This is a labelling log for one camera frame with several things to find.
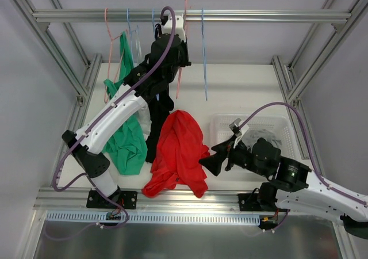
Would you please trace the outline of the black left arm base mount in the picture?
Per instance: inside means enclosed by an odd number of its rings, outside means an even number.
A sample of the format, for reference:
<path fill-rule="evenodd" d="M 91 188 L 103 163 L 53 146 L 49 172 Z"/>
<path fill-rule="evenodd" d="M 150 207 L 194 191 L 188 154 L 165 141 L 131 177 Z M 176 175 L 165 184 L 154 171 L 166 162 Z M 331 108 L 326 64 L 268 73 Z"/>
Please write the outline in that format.
<path fill-rule="evenodd" d="M 137 203 L 136 191 L 122 191 L 116 190 L 112 195 L 108 196 L 110 200 L 121 205 L 126 210 L 135 210 Z M 117 206 L 113 205 L 106 199 L 104 199 L 96 190 L 89 192 L 87 202 L 87 208 L 92 209 L 116 209 Z"/>

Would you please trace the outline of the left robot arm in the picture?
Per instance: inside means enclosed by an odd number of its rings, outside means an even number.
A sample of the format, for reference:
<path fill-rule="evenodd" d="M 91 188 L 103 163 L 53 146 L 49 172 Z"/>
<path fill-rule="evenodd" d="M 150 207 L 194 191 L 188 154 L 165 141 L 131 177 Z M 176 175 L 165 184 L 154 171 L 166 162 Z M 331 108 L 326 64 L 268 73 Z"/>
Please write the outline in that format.
<path fill-rule="evenodd" d="M 110 161 L 102 153 L 104 145 L 138 110 L 167 92 L 178 70 L 190 64 L 186 38 L 177 33 L 161 34 L 103 110 L 77 132 L 63 133 L 63 142 L 101 192 L 99 200 L 105 207 L 113 208 L 119 203 L 120 189 L 109 172 Z"/>

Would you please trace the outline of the black tank top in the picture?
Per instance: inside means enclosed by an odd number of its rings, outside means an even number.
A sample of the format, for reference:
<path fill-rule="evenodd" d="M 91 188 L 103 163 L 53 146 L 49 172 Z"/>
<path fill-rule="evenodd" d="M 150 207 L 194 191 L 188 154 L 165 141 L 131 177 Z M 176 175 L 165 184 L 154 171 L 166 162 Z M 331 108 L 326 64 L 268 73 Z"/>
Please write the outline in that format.
<path fill-rule="evenodd" d="M 145 161 L 153 163 L 156 158 L 156 147 L 160 137 L 160 132 L 166 118 L 174 109 L 174 102 L 169 96 L 169 86 L 158 94 L 158 98 L 152 99 L 148 103 L 151 118 L 151 131 L 146 140 L 147 156 Z"/>

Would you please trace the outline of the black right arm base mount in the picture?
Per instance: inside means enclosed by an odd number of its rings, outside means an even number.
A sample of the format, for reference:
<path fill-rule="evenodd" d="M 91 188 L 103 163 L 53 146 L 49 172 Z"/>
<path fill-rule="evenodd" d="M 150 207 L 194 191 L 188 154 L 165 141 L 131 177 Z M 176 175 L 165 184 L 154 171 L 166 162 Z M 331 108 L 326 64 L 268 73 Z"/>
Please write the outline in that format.
<path fill-rule="evenodd" d="M 237 195 L 240 212 L 262 211 L 258 201 L 257 193 L 240 193 Z"/>

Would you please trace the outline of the red tank top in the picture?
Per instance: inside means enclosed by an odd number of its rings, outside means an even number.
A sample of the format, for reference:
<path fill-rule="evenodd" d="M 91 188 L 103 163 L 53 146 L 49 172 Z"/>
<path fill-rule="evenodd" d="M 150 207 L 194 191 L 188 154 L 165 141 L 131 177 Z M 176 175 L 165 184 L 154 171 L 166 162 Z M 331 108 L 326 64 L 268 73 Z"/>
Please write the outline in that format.
<path fill-rule="evenodd" d="M 208 190 L 207 179 L 199 160 L 209 156 L 204 135 L 196 120 L 187 112 L 171 113 L 163 124 L 151 166 L 152 177 L 142 193 L 156 197 L 165 189 L 186 185 L 201 198 Z"/>

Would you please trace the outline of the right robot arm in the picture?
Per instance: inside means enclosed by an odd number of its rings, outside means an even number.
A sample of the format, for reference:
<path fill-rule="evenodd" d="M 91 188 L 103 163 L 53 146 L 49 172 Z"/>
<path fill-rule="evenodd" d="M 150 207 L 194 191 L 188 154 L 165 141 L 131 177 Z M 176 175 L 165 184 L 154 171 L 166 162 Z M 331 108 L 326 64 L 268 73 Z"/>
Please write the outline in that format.
<path fill-rule="evenodd" d="M 284 157 L 264 138 L 251 148 L 235 137 L 212 147 L 213 155 L 199 163 L 214 176 L 222 169 L 241 167 L 266 178 L 259 187 L 257 205 L 264 211 L 299 211 L 343 225 L 345 231 L 367 238 L 367 196 L 328 181 L 307 165 Z"/>

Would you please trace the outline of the grey tank top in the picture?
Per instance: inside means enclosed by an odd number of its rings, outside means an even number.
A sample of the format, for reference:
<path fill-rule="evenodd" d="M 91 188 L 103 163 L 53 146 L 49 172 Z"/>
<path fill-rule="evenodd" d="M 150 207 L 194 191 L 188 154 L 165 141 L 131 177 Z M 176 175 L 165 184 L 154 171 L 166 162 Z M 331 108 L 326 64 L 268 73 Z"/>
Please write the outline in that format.
<path fill-rule="evenodd" d="M 252 147 L 259 138 L 265 139 L 276 148 L 282 147 L 282 141 L 280 138 L 266 129 L 253 129 L 248 131 L 243 137 L 243 142 L 246 146 Z"/>

